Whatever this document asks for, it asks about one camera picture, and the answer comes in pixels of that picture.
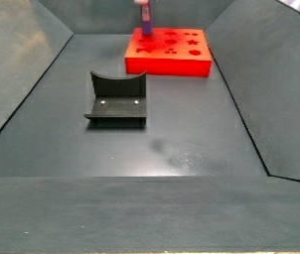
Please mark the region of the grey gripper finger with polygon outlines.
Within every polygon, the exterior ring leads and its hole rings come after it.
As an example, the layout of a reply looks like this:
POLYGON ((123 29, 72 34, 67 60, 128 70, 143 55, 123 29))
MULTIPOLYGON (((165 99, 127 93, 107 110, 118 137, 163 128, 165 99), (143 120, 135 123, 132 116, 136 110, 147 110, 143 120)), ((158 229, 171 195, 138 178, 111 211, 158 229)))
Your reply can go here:
POLYGON ((144 5, 150 3, 150 0, 134 0, 135 4, 144 5))

